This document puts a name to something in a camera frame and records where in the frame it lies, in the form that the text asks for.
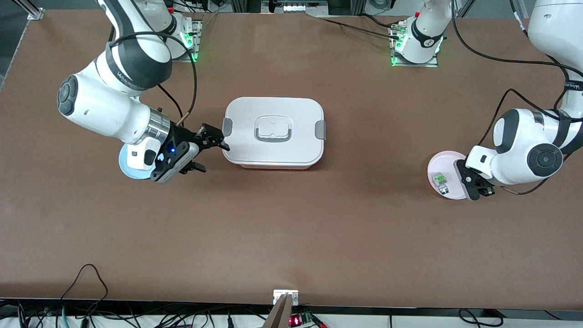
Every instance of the green terminal block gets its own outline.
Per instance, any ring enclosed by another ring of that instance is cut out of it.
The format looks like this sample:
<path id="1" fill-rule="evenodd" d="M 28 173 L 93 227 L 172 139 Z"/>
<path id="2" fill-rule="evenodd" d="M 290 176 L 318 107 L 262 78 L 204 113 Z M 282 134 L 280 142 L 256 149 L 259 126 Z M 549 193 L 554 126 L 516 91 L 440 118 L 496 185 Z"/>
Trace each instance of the green terminal block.
<path id="1" fill-rule="evenodd" d="M 441 172 L 433 173 L 431 175 L 433 178 L 434 186 L 440 191 L 442 195 L 449 193 L 449 189 L 447 188 L 447 179 Z"/>

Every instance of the black cable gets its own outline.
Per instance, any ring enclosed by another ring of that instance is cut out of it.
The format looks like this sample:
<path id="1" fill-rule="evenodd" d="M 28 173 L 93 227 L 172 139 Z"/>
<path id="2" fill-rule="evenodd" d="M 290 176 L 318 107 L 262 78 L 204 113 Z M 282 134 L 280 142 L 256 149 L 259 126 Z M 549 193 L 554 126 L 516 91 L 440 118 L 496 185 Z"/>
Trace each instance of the black cable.
<path id="1" fill-rule="evenodd" d="M 551 317 L 553 317 L 553 318 L 555 318 L 555 319 L 557 319 L 557 320 L 562 320 L 561 318 L 559 318 L 558 316 L 556 316 L 556 315 L 554 315 L 554 314 L 550 313 L 550 312 L 549 312 L 549 311 L 547 311 L 547 310 L 545 310 L 545 312 L 546 312 L 548 315 L 550 315 Z"/>
<path id="2" fill-rule="evenodd" d="M 134 38 L 136 36 L 140 36 L 140 35 L 155 35 L 155 36 L 159 36 L 161 38 L 172 39 L 172 40 L 176 41 L 179 45 L 181 45 L 182 48 L 184 48 L 184 50 L 187 52 L 187 54 L 189 54 L 190 63 L 192 64 L 192 74 L 193 74 L 193 79 L 194 79 L 194 90 L 192 93 L 192 103 L 190 104 L 190 108 L 187 111 L 188 115 L 190 115 L 190 113 L 192 113 L 192 109 L 194 108 L 194 104 L 196 102 L 196 91 L 198 88 L 198 84 L 196 81 L 196 66 L 194 64 L 194 59 L 193 59 L 192 55 L 190 54 L 191 50 L 188 49 L 178 38 L 176 38 L 170 34 L 161 33 L 161 32 L 134 32 L 134 33 L 130 33 L 130 34 L 127 34 L 127 35 L 124 35 L 124 36 L 118 38 L 116 41 L 113 41 L 110 44 L 110 47 L 113 48 L 125 40 L 132 39 L 132 38 Z"/>
<path id="3" fill-rule="evenodd" d="M 99 281 L 101 282 L 103 288 L 105 289 L 105 294 L 103 294 L 103 296 L 97 300 L 96 302 L 94 302 L 91 306 L 89 306 L 89 309 L 86 312 L 86 316 L 90 316 L 93 311 L 95 311 L 95 308 L 97 307 L 97 304 L 100 301 L 103 301 L 103 299 L 105 299 L 105 297 L 107 297 L 107 294 L 109 293 L 109 289 L 107 288 L 107 285 L 105 284 L 105 282 L 103 281 L 103 279 L 101 278 L 101 275 L 99 274 L 99 270 L 97 269 L 97 267 L 95 265 L 93 265 L 92 263 L 87 263 L 84 266 L 82 266 L 79 269 L 79 272 L 77 273 L 77 277 L 75 277 L 75 280 L 73 280 L 73 283 L 69 286 L 69 288 L 67 288 L 67 290 L 63 293 L 63 295 L 61 295 L 61 298 L 59 299 L 59 301 L 61 302 L 64 298 L 65 295 L 67 295 L 67 293 L 71 290 L 71 288 L 73 288 L 73 286 L 75 286 L 75 284 L 77 283 L 77 280 L 79 279 L 79 276 L 81 276 L 81 272 L 83 271 L 83 269 L 85 267 L 91 267 L 93 268 L 93 270 L 95 271 L 95 274 L 97 275 L 97 279 L 99 279 Z"/>
<path id="4" fill-rule="evenodd" d="M 145 315 L 148 315 L 148 314 L 150 314 L 152 312 L 155 312 L 155 311 L 158 311 L 158 310 L 162 310 L 162 309 L 167 308 L 168 306 L 172 306 L 172 305 L 184 305 L 184 306 L 181 306 L 180 308 L 176 309 L 176 311 L 178 311 L 178 310 L 187 308 L 191 304 L 190 303 L 187 303 L 187 304 L 185 304 L 185 303 L 170 303 L 170 304 L 166 304 L 166 305 L 160 306 L 158 308 L 155 308 L 155 309 L 152 309 L 152 310 L 149 310 L 149 311 L 140 313 L 138 315 L 135 315 L 135 317 L 145 316 Z M 107 319 L 110 319 L 110 320 L 124 320 L 123 318 L 122 319 L 116 319 L 116 318 L 111 318 L 111 317 L 108 317 Z"/>
<path id="5" fill-rule="evenodd" d="M 360 27 L 356 27 L 356 26 L 344 24 L 344 23 L 341 23 L 341 22 L 336 22 L 334 20 L 329 20 L 329 19 L 325 19 L 325 18 L 320 18 L 320 19 L 321 20 L 325 20 L 326 22 L 338 24 L 338 25 L 341 25 L 341 26 L 346 26 L 346 27 L 349 27 L 351 29 L 355 29 L 355 30 L 358 30 L 358 31 L 362 31 L 362 32 L 366 32 L 366 33 L 370 33 L 370 34 L 374 34 L 374 35 L 378 35 L 378 36 L 382 36 L 382 37 L 387 37 L 389 39 L 398 40 L 398 38 L 399 38 L 398 36 L 392 36 L 392 35 L 388 35 L 388 34 L 382 34 L 382 33 L 375 32 L 375 31 L 371 31 L 371 30 L 365 30 L 365 29 L 362 29 Z"/>
<path id="6" fill-rule="evenodd" d="M 111 30 L 110 30 L 110 36 L 107 39 L 107 42 L 112 42 L 113 41 L 113 35 L 115 34 L 115 28 L 113 28 L 113 25 L 111 26 Z"/>
<path id="7" fill-rule="evenodd" d="M 182 109 L 180 108 L 180 105 L 178 104 L 176 99 L 174 97 L 172 97 L 172 95 L 168 91 L 166 91 L 166 89 L 161 84 L 158 84 L 158 88 L 160 88 L 160 90 L 162 90 L 162 92 L 164 92 L 166 94 L 166 96 L 168 96 L 168 98 L 170 98 L 170 100 L 172 100 L 172 102 L 176 105 L 176 108 L 178 109 L 178 113 L 180 114 L 180 118 L 182 118 L 184 115 L 182 114 Z"/>
<path id="8" fill-rule="evenodd" d="M 514 16 L 516 17 L 516 20 L 518 21 L 518 24 L 520 25 L 520 28 L 522 30 L 522 32 L 524 33 L 524 35 L 526 35 L 526 37 L 528 37 L 528 32 L 526 31 L 526 29 L 524 28 L 524 25 L 522 24 L 522 20 L 520 19 L 520 17 L 518 16 L 518 12 L 516 11 L 516 7 L 514 6 L 514 0 L 509 0 L 510 1 L 510 8 L 512 9 L 512 13 L 514 14 Z M 547 54 L 545 54 L 551 61 L 553 61 L 553 63 L 555 64 L 559 64 L 559 61 L 554 59 L 552 56 L 549 56 Z M 569 75 L 567 73 L 567 70 L 564 69 L 563 67 L 560 67 L 561 72 L 563 73 L 563 76 L 565 77 L 565 82 L 567 82 L 569 80 Z M 559 102 L 561 101 L 561 99 L 563 98 L 563 96 L 565 95 L 565 93 L 567 92 L 567 89 L 563 89 L 563 92 L 559 95 L 559 97 L 557 98 L 557 100 L 554 102 L 553 105 L 553 111 L 558 115 L 558 106 L 559 106 Z"/>
<path id="9" fill-rule="evenodd" d="M 33 314 L 30 316 L 32 318 L 32 316 L 34 315 L 38 319 L 38 322 L 37 322 L 37 324 L 36 324 L 36 326 L 34 328 L 39 328 L 39 327 L 42 328 L 42 327 L 44 327 L 43 320 L 44 320 L 45 317 L 47 317 L 47 311 L 48 310 L 46 310 L 45 308 L 43 308 L 43 310 L 45 310 L 45 312 L 43 314 L 43 317 L 40 317 L 38 315 L 38 310 L 35 310 L 33 312 Z"/>
<path id="10" fill-rule="evenodd" d="M 92 316 L 89 316 L 89 321 L 91 322 L 91 325 L 93 326 L 93 328 L 97 328 L 95 326 L 95 322 L 93 322 L 93 317 Z"/>
<path id="11" fill-rule="evenodd" d="M 504 191 L 506 191 L 506 192 L 509 192 L 509 193 L 511 193 L 511 194 L 513 194 L 513 195 L 516 195 L 516 196 L 523 196 L 523 195 L 528 195 L 528 194 L 530 194 L 531 192 L 533 192 L 533 191 L 537 190 L 537 189 L 538 189 L 540 186 L 542 186 L 543 184 L 545 184 L 545 182 L 547 182 L 547 180 L 548 180 L 548 179 L 549 179 L 549 178 L 545 178 L 545 179 L 543 179 L 541 182 L 539 182 L 539 184 L 537 184 L 536 186 L 534 186 L 532 189 L 530 189 L 530 190 L 527 190 L 527 191 L 523 191 L 523 192 L 521 192 L 521 193 L 519 193 L 519 192 L 517 192 L 517 191 L 514 191 L 514 190 L 511 190 L 511 189 L 508 189 L 508 188 L 506 188 L 505 186 L 500 186 L 500 189 L 502 189 L 502 190 L 504 190 Z"/>
<path id="12" fill-rule="evenodd" d="M 18 309 L 16 311 L 16 314 L 18 315 L 18 324 L 20 326 L 20 328 L 26 328 L 26 326 L 24 325 L 24 309 L 22 308 L 22 305 L 20 304 L 20 301 L 18 301 Z"/>
<path id="13" fill-rule="evenodd" d="M 245 311 L 247 311 L 247 312 L 251 313 L 252 315 L 255 315 L 255 316 L 257 316 L 257 317 L 260 317 L 260 318 L 261 318 L 261 319 L 263 319 L 263 320 L 267 320 L 267 318 L 266 318 L 266 317 L 264 317 L 264 316 L 260 315 L 259 313 L 256 313 L 256 312 L 254 312 L 254 311 L 251 311 L 251 310 L 250 310 L 250 309 L 248 309 L 248 308 L 243 308 L 243 309 L 244 309 Z"/>
<path id="14" fill-rule="evenodd" d="M 164 316 L 164 317 L 163 317 L 163 318 L 160 320 L 160 323 L 159 323 L 159 324 L 156 326 L 156 328 L 162 328 L 162 327 L 164 327 L 165 325 L 167 325 L 167 324 L 169 324 L 169 323 L 171 323 L 171 322 L 175 321 L 175 320 L 176 320 L 176 318 L 178 318 L 178 317 L 180 316 L 180 315 L 174 315 L 174 316 L 173 316 L 173 317 L 171 317 L 170 319 L 166 320 L 166 318 L 167 318 L 167 317 L 169 317 L 169 316 L 171 316 L 171 315 L 172 315 L 172 314 L 170 314 L 170 313 L 169 313 L 169 314 L 167 314 L 167 315 L 165 315 L 165 316 Z"/>
<path id="15" fill-rule="evenodd" d="M 380 25 L 380 26 L 382 26 L 382 27 L 386 27 L 387 29 L 390 29 L 390 28 L 391 28 L 391 26 L 392 26 L 393 24 L 398 24 L 398 23 L 400 22 L 400 20 L 397 20 L 397 21 L 396 21 L 396 22 L 394 22 L 394 23 L 385 24 L 385 23 L 381 23 L 381 22 L 380 22 L 378 19 L 376 19 L 376 18 L 375 18 L 373 15 L 369 15 L 369 14 L 367 14 L 367 13 L 361 13 L 359 16 L 370 18 L 370 19 L 372 19 L 372 20 L 373 20 L 373 22 L 374 22 L 375 24 L 377 24 L 377 25 Z"/>
<path id="16" fill-rule="evenodd" d="M 213 321 L 213 316 L 210 314 L 210 311 L 209 311 L 209 319 L 210 319 L 210 324 L 213 326 L 213 328 L 215 328 L 215 322 Z"/>
<path id="17" fill-rule="evenodd" d="M 132 318 L 134 319 L 134 321 L 136 321 L 138 328 L 142 328 L 142 325 L 138 321 L 138 318 L 134 315 L 134 312 L 132 311 L 132 306 L 129 304 L 128 301 L 125 301 L 125 303 L 128 305 L 129 313 L 132 315 Z"/>
<path id="18" fill-rule="evenodd" d="M 551 114 L 549 114 L 546 110 L 543 110 L 542 108 L 540 108 L 539 106 L 537 106 L 536 104 L 534 104 L 532 101 L 528 100 L 525 96 L 523 96 L 520 92 L 516 91 L 513 88 L 510 88 L 508 90 L 506 90 L 506 92 L 504 92 L 504 95 L 502 96 L 502 98 L 500 99 L 500 102 L 498 103 L 498 107 L 496 107 L 496 111 L 494 112 L 494 116 L 492 117 L 492 120 L 490 120 L 490 124 L 488 125 L 488 129 L 486 129 L 486 133 L 484 133 L 484 136 L 482 137 L 482 139 L 480 139 L 480 141 L 477 143 L 477 145 L 481 145 L 482 142 L 486 139 L 486 136 L 488 135 L 488 133 L 490 132 L 490 130 L 492 129 L 492 125 L 494 125 L 494 122 L 496 121 L 496 117 L 498 116 L 498 112 L 500 111 L 500 108 L 502 107 L 502 103 L 504 103 L 504 99 L 506 99 L 506 96 L 510 93 L 514 93 L 515 95 L 517 95 L 518 97 L 520 97 L 520 99 L 522 99 L 525 103 L 531 105 L 532 107 L 534 107 L 536 110 L 538 110 L 539 112 L 554 118 L 555 120 L 559 120 L 558 117 L 555 117 Z M 571 119 L 571 122 L 576 122 L 576 121 L 581 121 L 580 119 Z"/>
<path id="19" fill-rule="evenodd" d="M 190 314 L 186 314 L 186 315 L 182 315 L 182 317 L 179 317 L 179 320 L 174 322 L 173 324 L 169 325 L 168 328 L 176 328 L 180 325 L 181 322 L 184 322 L 184 326 L 186 326 L 186 318 L 190 317 Z"/>
<path id="20" fill-rule="evenodd" d="M 472 320 L 473 321 L 470 321 L 470 320 L 464 318 L 463 315 L 462 315 L 462 312 L 466 312 L 467 314 L 469 314 L 470 317 L 472 317 Z M 500 319 L 500 322 L 499 323 L 496 323 L 496 324 L 489 324 L 489 323 L 479 322 L 477 320 L 476 316 L 472 312 L 470 312 L 470 310 L 468 310 L 468 309 L 460 309 L 458 311 L 458 316 L 459 316 L 460 319 L 463 320 L 463 322 L 469 323 L 469 324 L 475 324 L 477 328 L 482 328 L 482 326 L 484 326 L 484 327 L 494 327 L 495 328 L 495 327 L 500 327 L 500 326 L 502 326 L 504 324 L 504 318 L 499 318 Z"/>
<path id="21" fill-rule="evenodd" d="M 190 328 L 194 328 L 194 319 L 196 319 L 197 315 L 192 316 L 192 322 L 190 323 Z"/>
<path id="22" fill-rule="evenodd" d="M 494 116 L 492 116 L 492 119 L 490 120 L 490 124 L 488 125 L 488 128 L 486 129 L 486 132 L 484 133 L 484 136 L 477 143 L 478 146 L 482 145 L 482 142 L 484 142 L 484 140 L 488 136 L 488 133 L 490 133 L 490 130 L 492 129 L 492 126 L 494 125 L 494 122 L 496 121 L 496 117 L 498 116 L 498 112 L 500 111 L 500 107 L 502 107 L 502 103 L 504 103 L 504 99 L 506 99 L 506 96 L 508 95 L 510 90 L 512 90 L 512 89 L 508 89 L 508 90 L 506 90 L 506 92 L 504 92 L 504 96 L 502 96 L 502 99 L 500 99 L 500 102 L 498 103 L 498 107 L 496 107 L 496 111 L 494 111 Z"/>
<path id="23" fill-rule="evenodd" d="M 455 23 L 455 11 L 454 11 L 454 6 L 451 6 L 451 22 L 454 26 L 454 31 L 455 31 L 455 35 L 458 37 L 459 41 L 463 44 L 464 47 L 466 47 L 469 51 L 473 52 L 474 54 L 490 59 L 490 60 L 495 60 L 495 61 L 501 61 L 501 62 L 513 62 L 516 64 L 538 64 L 538 65 L 547 65 L 547 66 L 556 66 L 556 67 L 562 67 L 564 69 L 568 69 L 570 71 L 573 71 L 575 73 L 577 73 L 579 76 L 583 77 L 583 72 L 579 71 L 576 68 L 567 66 L 567 65 L 563 65 L 563 64 L 558 64 L 555 62 L 547 62 L 547 61 L 531 61 L 531 60 L 510 60 L 510 59 L 503 59 L 503 58 L 497 58 L 497 57 L 493 57 L 490 55 L 486 55 L 483 54 L 477 50 L 474 50 L 472 47 L 470 47 L 466 41 L 463 40 L 462 36 L 459 34 L 459 30 L 458 30 L 458 26 Z"/>
<path id="24" fill-rule="evenodd" d="M 322 322 L 322 320 L 316 317 L 311 311 L 310 315 L 312 316 L 312 321 L 318 328 L 328 328 L 328 326 L 324 322 Z"/>
<path id="25" fill-rule="evenodd" d="M 132 327 L 134 327 L 134 328 L 139 328 L 137 325 L 135 325 L 134 323 L 132 323 L 132 322 L 131 322 L 131 320 L 130 320 L 131 318 L 129 318 L 129 317 L 122 317 L 122 316 L 120 316 L 120 315 L 119 315 L 119 314 L 117 314 L 117 313 L 113 313 L 113 312 L 109 312 L 109 311 L 103 311 L 103 310 L 100 310 L 100 311 L 94 311 L 94 313 L 96 313 L 97 315 L 99 315 L 100 317 L 102 317 L 102 318 L 104 318 L 104 319 L 109 319 L 109 320 L 123 320 L 123 321 L 125 321 L 127 324 L 131 325 Z M 114 316 L 118 317 L 118 319 L 113 319 L 113 318 L 111 318 L 111 317 L 104 316 L 104 315 L 103 315 L 104 313 L 108 313 L 108 314 L 114 315 Z"/>
<path id="26" fill-rule="evenodd" d="M 206 320 L 205 320 L 204 324 L 202 324 L 201 328 L 204 328 L 206 326 L 206 324 L 209 323 L 209 316 L 208 315 L 205 315 L 205 318 L 206 318 Z"/>

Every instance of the light blue plate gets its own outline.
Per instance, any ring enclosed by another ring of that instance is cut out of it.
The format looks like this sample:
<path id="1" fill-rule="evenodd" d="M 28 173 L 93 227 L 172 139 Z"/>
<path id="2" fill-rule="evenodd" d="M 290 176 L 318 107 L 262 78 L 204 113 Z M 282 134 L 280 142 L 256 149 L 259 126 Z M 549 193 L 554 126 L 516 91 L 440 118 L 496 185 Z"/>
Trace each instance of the light blue plate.
<path id="1" fill-rule="evenodd" d="M 158 159 L 162 160 L 162 159 L 164 159 L 164 156 L 162 154 L 160 154 L 160 156 L 158 156 Z M 129 176 L 132 179 L 136 179 L 136 180 L 149 179 L 150 175 L 152 174 L 152 171 L 154 171 L 154 168 L 156 167 L 156 165 L 153 165 L 152 169 L 150 169 L 148 171 L 136 170 L 136 169 L 129 167 L 128 166 L 128 145 L 127 144 L 124 144 L 124 146 L 121 147 L 120 157 L 118 158 L 118 163 L 120 164 L 121 171 L 125 175 Z"/>

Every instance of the gray latch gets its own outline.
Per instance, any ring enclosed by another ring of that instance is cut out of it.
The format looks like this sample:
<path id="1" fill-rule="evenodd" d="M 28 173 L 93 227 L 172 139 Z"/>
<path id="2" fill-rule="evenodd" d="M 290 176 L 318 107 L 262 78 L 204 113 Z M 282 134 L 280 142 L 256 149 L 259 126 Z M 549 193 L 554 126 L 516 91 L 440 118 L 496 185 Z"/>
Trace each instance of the gray latch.
<path id="1" fill-rule="evenodd" d="M 233 132 L 233 120 L 230 118 L 223 119 L 223 135 L 228 137 Z"/>
<path id="2" fill-rule="evenodd" d="M 316 138 L 326 140 L 326 122 L 324 120 L 316 122 L 315 134 Z"/>

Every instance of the metal bracket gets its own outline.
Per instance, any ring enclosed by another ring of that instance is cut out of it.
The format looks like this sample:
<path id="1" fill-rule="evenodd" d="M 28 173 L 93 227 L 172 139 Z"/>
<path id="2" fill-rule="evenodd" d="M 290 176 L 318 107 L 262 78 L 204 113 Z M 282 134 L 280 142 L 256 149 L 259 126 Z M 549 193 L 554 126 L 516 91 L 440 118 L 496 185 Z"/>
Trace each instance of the metal bracket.
<path id="1" fill-rule="evenodd" d="M 178 62 L 190 62 L 190 58 L 188 58 L 189 55 L 193 56 L 192 59 L 194 59 L 194 61 L 198 60 L 198 50 L 201 47 L 201 33 L 202 33 L 202 21 L 201 20 L 193 20 L 190 17 L 185 17 L 186 20 L 190 20 L 192 22 L 192 24 L 187 23 L 186 24 L 186 31 L 184 31 L 184 34 L 181 33 L 181 39 L 184 42 L 184 45 L 191 49 L 192 52 L 191 53 L 185 53 L 184 55 L 176 58 L 174 61 L 178 61 Z"/>
<path id="2" fill-rule="evenodd" d="M 29 14 L 26 19 L 27 20 L 41 20 L 44 16 L 44 11 L 45 10 L 43 8 L 39 8 L 38 13 L 36 13 L 34 16 L 32 14 Z"/>
<path id="3" fill-rule="evenodd" d="M 274 305 L 278 301 L 278 299 L 280 298 L 280 296 L 282 294 L 283 295 L 291 294 L 293 296 L 293 299 L 292 299 L 293 305 L 294 306 L 299 305 L 300 298 L 298 297 L 298 292 L 290 290 L 290 289 L 274 289 L 273 290 L 273 304 Z"/>
<path id="4" fill-rule="evenodd" d="M 288 328 L 292 316 L 292 306 L 297 305 L 297 291 L 276 289 L 273 291 L 275 302 L 262 328 Z"/>

